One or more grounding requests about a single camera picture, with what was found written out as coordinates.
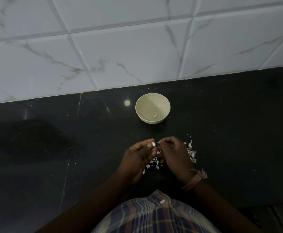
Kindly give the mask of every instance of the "ceramic bowl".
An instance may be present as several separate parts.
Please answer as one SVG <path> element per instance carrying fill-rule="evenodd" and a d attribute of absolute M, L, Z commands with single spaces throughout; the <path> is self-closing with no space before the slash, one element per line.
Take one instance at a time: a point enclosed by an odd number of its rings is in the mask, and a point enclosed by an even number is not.
<path fill-rule="evenodd" d="M 135 110 L 145 123 L 156 124 L 167 117 L 171 105 L 165 96 L 158 93 L 148 93 L 137 100 Z"/>

